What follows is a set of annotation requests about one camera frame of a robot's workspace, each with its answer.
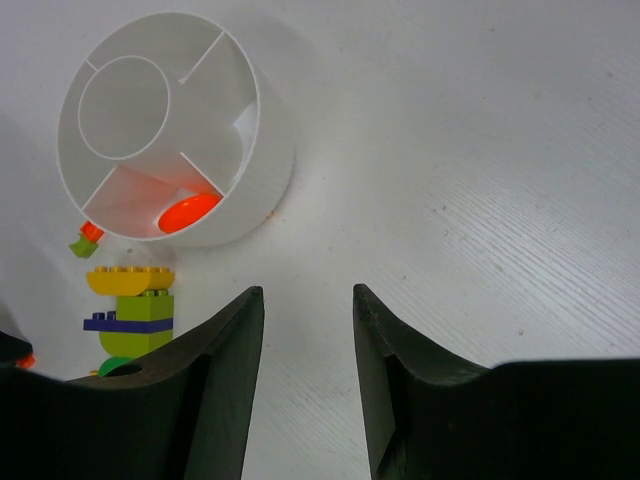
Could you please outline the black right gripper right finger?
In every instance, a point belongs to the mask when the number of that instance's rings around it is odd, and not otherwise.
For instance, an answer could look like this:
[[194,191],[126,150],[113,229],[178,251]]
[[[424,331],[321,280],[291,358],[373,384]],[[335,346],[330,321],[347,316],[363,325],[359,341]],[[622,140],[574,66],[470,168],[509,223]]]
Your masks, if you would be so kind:
[[375,479],[635,479],[639,363],[486,368],[399,319],[366,285],[353,328]]

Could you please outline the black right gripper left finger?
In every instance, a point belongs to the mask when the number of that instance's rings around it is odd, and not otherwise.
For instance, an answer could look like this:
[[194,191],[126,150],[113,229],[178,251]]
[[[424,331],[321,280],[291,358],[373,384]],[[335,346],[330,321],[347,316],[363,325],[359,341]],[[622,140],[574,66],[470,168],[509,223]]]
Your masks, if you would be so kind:
[[263,291],[104,377],[1,367],[5,479],[238,479],[264,330]]

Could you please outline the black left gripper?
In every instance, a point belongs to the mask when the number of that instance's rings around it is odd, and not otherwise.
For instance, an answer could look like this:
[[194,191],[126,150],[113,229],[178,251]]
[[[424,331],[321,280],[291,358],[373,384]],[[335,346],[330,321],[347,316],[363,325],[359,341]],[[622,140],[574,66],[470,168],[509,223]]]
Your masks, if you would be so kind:
[[1,367],[17,367],[16,361],[32,354],[32,345],[21,338],[0,332]]

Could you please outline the small orange lego clip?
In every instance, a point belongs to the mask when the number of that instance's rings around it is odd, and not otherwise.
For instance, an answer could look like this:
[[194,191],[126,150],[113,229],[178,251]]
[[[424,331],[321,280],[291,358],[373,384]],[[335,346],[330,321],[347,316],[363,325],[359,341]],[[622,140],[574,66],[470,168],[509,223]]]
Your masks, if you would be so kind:
[[30,369],[32,368],[36,363],[36,359],[34,357],[33,354],[29,354],[24,358],[21,358],[19,360],[16,361],[16,366],[22,369]]

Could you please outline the small orange lego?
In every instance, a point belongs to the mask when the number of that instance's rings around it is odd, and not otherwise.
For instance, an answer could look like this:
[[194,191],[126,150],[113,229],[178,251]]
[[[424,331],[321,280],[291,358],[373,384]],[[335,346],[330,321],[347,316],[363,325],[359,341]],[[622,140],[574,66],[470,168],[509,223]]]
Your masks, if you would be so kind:
[[97,244],[101,237],[104,235],[104,231],[90,221],[86,221],[81,226],[80,233],[86,238],[87,241],[95,244]]

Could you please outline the orange round lego dish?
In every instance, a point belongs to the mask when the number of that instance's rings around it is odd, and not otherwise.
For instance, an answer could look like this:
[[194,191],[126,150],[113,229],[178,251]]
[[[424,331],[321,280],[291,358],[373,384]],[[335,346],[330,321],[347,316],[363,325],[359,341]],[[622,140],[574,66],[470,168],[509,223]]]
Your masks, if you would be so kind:
[[221,196],[210,193],[184,198],[160,215],[157,221],[158,228],[166,234],[183,230],[206,216],[221,199]]

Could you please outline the multicolour stacked lego assembly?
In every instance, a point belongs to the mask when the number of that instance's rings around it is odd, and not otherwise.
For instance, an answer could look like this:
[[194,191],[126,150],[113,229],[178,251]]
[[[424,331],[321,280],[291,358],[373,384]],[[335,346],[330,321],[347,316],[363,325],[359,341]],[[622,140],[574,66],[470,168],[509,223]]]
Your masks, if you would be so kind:
[[166,345],[173,339],[175,273],[168,267],[99,266],[86,274],[91,291],[113,297],[115,308],[94,312],[83,329],[98,334],[108,358],[96,374],[118,367]]

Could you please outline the small lime green lego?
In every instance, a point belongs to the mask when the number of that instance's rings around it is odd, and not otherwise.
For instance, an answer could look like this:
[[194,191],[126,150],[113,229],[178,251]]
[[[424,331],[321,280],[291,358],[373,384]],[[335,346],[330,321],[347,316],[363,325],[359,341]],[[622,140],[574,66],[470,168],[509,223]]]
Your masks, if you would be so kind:
[[69,248],[76,257],[88,259],[97,250],[98,244],[80,235],[76,242],[69,245]]

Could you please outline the white round divided container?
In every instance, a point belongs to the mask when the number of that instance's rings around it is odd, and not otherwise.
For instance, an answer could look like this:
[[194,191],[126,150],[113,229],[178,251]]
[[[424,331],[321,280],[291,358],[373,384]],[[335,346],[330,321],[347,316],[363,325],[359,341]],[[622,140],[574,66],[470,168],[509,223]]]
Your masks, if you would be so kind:
[[[136,19],[84,60],[63,101],[57,163],[90,222],[141,242],[236,241],[276,208],[295,156],[284,103],[223,27],[182,12]],[[220,202],[166,234],[160,215],[210,193]]]

